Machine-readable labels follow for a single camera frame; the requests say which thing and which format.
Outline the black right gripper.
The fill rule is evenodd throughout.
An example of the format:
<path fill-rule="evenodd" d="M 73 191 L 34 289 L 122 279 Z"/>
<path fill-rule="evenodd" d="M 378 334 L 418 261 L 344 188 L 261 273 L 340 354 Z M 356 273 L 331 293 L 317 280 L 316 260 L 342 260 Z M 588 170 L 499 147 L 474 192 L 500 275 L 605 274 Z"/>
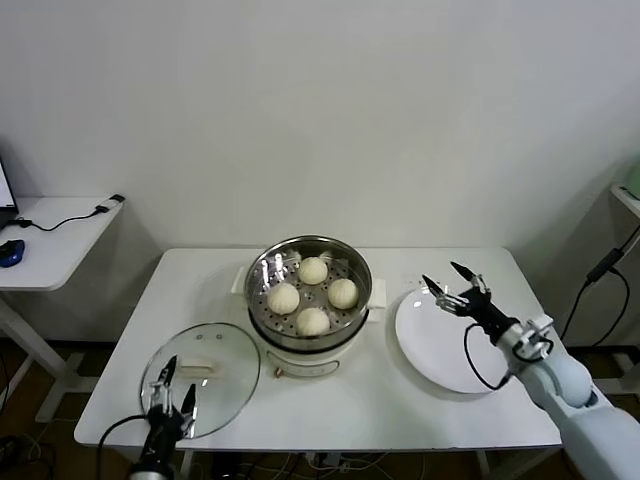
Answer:
<path fill-rule="evenodd" d="M 457 262 L 450 262 L 453 269 L 472 288 L 453 295 L 447 285 L 440 285 L 426 275 L 422 276 L 427 290 L 435 298 L 435 304 L 448 313 L 470 317 L 480 325 L 492 344 L 497 344 L 502 336 L 519 323 L 514 317 L 509 317 L 492 303 L 492 295 L 481 274 L 474 273 L 467 266 Z"/>

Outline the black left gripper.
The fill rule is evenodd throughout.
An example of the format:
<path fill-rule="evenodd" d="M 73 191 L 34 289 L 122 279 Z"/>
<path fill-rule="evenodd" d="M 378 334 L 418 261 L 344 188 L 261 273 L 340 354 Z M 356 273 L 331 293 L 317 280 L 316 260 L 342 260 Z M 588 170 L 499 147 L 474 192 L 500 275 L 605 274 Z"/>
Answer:
<path fill-rule="evenodd" d="M 192 383 L 189 386 L 180 412 L 172 403 L 171 383 L 177 362 L 178 357 L 173 355 L 161 369 L 157 380 L 149 384 L 149 412 L 146 416 L 149 432 L 141 453 L 143 464 L 168 464 L 176 443 L 182 438 L 194 437 L 196 385 Z"/>

